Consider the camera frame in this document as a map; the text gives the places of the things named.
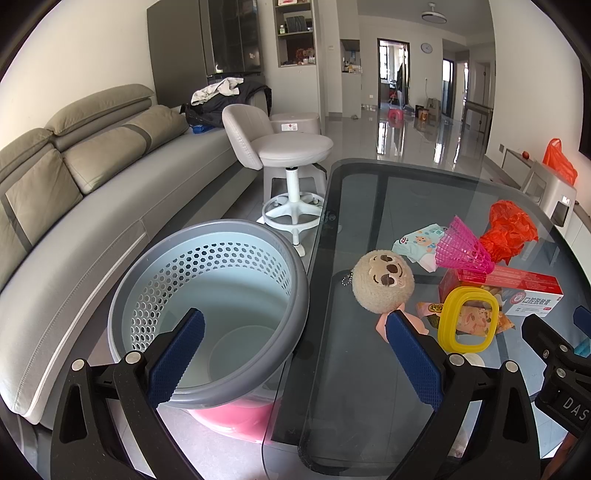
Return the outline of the red toothpaste box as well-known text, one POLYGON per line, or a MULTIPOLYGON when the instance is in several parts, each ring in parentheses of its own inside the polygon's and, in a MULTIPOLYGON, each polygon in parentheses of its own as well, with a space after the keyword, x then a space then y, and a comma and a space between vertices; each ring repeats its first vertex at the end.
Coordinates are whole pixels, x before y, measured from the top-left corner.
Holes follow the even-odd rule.
POLYGON ((439 284, 439 297, 445 301, 458 287, 479 287, 489 291, 507 316, 545 317, 564 297, 558 280, 551 275, 496 266, 490 274, 464 269, 448 269, 439 284))

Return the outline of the pink snack packet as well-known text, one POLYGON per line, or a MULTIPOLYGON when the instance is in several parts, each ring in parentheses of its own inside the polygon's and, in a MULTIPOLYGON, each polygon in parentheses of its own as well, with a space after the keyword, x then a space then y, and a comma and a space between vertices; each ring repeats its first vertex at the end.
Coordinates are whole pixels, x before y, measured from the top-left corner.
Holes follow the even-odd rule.
MULTIPOLYGON (((435 329, 439 328, 443 309, 443 303, 418 302, 416 304, 417 315, 426 319, 435 329)), ((490 330, 491 323, 492 310, 489 305, 463 305, 456 323, 456 332, 485 337, 490 330)), ((496 333, 500 334, 510 329, 515 329, 515 324, 500 311, 496 333)))

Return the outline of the red plastic bag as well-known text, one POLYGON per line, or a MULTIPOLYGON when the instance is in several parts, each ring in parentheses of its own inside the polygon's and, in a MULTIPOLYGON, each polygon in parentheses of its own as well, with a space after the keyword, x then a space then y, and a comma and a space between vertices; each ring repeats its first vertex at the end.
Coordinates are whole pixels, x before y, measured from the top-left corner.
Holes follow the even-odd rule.
POLYGON ((509 200, 500 200, 491 206, 489 228, 480 237, 480 243, 496 264, 509 264, 526 243, 538 240, 538 230, 530 216, 509 200))

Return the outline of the pink toy piece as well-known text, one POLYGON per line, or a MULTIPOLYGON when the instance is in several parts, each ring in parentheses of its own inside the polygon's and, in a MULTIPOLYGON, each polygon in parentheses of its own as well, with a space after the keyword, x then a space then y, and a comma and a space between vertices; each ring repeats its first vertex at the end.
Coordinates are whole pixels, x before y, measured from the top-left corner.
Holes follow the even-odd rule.
POLYGON ((413 340, 415 335, 428 335, 429 329, 419 317, 404 308, 381 315, 376 325, 377 332, 387 343, 413 340))

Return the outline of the wet wipes packet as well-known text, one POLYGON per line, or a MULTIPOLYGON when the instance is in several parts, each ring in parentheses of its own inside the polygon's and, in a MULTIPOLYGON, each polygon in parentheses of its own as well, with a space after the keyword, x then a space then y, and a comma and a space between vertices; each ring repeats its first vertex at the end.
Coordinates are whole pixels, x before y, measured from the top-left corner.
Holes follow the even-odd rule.
POLYGON ((393 252, 404 256, 411 263, 420 265, 425 271, 437 270, 436 248, 447 228, 431 224, 417 231, 408 233, 394 242, 393 252))

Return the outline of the grey perforated trash bin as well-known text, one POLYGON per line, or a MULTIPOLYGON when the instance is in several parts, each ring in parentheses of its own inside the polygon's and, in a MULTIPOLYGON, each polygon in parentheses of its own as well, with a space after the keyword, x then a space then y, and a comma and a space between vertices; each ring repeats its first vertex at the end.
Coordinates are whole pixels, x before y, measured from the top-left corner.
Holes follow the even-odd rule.
POLYGON ((204 337, 170 405, 273 401, 308 314, 308 279, 290 242, 243 220, 205 222, 164 238, 114 294, 107 327, 113 359, 145 351, 190 309, 204 315, 204 337))

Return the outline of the white appliance box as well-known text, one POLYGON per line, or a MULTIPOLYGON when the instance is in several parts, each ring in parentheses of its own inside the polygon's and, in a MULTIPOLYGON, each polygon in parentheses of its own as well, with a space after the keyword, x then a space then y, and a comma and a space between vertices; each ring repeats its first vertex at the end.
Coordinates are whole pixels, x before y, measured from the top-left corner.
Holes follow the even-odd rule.
POLYGON ((553 169, 534 162, 521 191, 540 207, 555 226, 568 226, 575 206, 576 189, 553 169))

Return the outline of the pink plastic basket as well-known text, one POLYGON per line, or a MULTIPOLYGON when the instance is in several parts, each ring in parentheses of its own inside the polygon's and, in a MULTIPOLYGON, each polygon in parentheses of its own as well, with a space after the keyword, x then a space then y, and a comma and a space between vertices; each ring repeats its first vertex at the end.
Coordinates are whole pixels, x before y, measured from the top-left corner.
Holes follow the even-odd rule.
POLYGON ((438 267, 490 274, 495 264, 472 230, 455 216, 435 251, 438 267))

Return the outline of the pink stool under bin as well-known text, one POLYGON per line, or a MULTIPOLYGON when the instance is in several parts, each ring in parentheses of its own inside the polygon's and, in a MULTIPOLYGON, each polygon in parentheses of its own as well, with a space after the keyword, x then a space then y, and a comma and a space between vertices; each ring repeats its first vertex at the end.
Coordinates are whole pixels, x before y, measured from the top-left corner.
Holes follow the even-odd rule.
POLYGON ((235 400, 217 407, 187 409, 186 412, 209 430, 250 443, 262 443, 273 411, 273 401, 235 400))

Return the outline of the orange plastic bag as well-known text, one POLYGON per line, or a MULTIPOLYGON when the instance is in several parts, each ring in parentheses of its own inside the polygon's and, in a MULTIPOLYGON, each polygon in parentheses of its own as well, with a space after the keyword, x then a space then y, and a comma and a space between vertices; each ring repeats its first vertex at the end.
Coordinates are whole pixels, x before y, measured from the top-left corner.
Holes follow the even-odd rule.
POLYGON ((549 141, 543 158, 543 164, 551 168, 566 183, 575 186, 578 172, 562 151, 562 142, 559 138, 549 141))

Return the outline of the sloth plush toy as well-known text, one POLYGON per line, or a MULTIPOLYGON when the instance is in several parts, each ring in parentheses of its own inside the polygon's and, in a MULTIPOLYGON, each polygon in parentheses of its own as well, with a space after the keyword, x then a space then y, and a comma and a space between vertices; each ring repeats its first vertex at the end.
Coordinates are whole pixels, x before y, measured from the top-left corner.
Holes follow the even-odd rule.
POLYGON ((415 278, 407 262, 390 250, 367 252, 352 270, 356 301, 375 314, 390 313, 414 293, 415 278))

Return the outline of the grey sofa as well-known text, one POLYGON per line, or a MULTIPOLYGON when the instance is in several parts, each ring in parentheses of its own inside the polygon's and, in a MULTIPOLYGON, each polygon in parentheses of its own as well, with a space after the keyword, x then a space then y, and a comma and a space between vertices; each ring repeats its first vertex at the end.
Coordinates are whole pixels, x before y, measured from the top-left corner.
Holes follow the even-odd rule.
POLYGON ((1 152, 1 398, 51 427, 66 362, 131 264, 252 184, 221 129, 195 134, 141 84, 59 110, 1 152))

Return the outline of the pile of clothes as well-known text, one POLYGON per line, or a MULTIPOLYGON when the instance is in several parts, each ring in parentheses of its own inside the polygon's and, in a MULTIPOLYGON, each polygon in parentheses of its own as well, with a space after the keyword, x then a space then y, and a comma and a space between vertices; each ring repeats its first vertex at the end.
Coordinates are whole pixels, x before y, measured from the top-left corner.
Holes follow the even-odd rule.
POLYGON ((185 119, 190 127, 208 126, 212 128, 222 128, 222 111, 228 105, 245 104, 256 106, 271 114, 273 106, 273 97, 271 89, 263 83, 253 79, 243 79, 242 83, 235 87, 236 94, 223 95, 215 93, 211 98, 201 104, 186 103, 180 106, 180 113, 185 115, 185 119))

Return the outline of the white swivel stool chair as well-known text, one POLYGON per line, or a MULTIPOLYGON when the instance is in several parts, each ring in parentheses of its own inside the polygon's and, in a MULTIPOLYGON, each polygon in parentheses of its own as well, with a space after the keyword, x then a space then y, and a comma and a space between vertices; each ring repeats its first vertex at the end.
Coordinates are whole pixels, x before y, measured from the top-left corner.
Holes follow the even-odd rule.
POLYGON ((304 256, 301 235, 318 227, 327 190, 320 163, 334 143, 327 136, 273 130, 270 117, 256 106, 232 104, 221 120, 243 167, 263 172, 263 207, 259 222, 290 235, 304 256))

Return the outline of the ceiling fan light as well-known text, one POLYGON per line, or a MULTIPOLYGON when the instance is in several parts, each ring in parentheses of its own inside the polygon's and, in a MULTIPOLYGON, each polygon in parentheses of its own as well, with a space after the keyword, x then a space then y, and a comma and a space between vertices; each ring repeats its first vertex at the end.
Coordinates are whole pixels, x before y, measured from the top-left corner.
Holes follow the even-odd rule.
POLYGON ((421 18, 425 22, 439 25, 444 25, 448 22, 447 17, 437 10, 435 2, 428 3, 428 9, 422 11, 421 18))

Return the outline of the white plastic step stool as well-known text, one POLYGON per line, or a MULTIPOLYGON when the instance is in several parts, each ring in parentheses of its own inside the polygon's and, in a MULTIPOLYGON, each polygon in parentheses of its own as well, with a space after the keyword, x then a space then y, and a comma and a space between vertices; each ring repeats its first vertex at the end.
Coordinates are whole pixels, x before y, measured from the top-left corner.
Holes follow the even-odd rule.
POLYGON ((320 116, 315 112, 273 114, 270 123, 274 133, 322 134, 320 116))

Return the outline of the dark grey cabinet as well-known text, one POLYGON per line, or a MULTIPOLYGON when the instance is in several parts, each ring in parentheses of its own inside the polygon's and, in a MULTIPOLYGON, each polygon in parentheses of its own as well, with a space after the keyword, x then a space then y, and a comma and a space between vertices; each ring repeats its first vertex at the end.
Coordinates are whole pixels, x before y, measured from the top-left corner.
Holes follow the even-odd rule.
POLYGON ((245 0, 162 0, 147 11, 156 99, 168 107, 225 77, 263 83, 259 6, 245 0))

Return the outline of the wall clock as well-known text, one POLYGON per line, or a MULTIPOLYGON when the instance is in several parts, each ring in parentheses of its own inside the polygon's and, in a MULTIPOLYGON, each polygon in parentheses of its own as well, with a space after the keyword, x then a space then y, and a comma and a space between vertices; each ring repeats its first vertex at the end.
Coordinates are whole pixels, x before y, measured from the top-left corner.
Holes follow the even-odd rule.
POLYGON ((425 42, 421 45, 421 50, 426 54, 431 54, 433 51, 433 47, 431 44, 425 42))

